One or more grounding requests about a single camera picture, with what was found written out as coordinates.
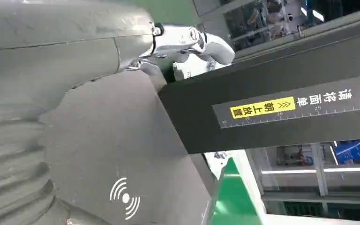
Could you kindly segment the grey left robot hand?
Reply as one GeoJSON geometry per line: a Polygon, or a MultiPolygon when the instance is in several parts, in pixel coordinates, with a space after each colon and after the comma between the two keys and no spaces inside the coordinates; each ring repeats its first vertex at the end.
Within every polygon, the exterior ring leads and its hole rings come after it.
{"type": "Polygon", "coordinates": [[[235,56],[218,36],[123,1],[0,0],[0,120],[42,114],[71,88],[172,53],[235,56]]]}

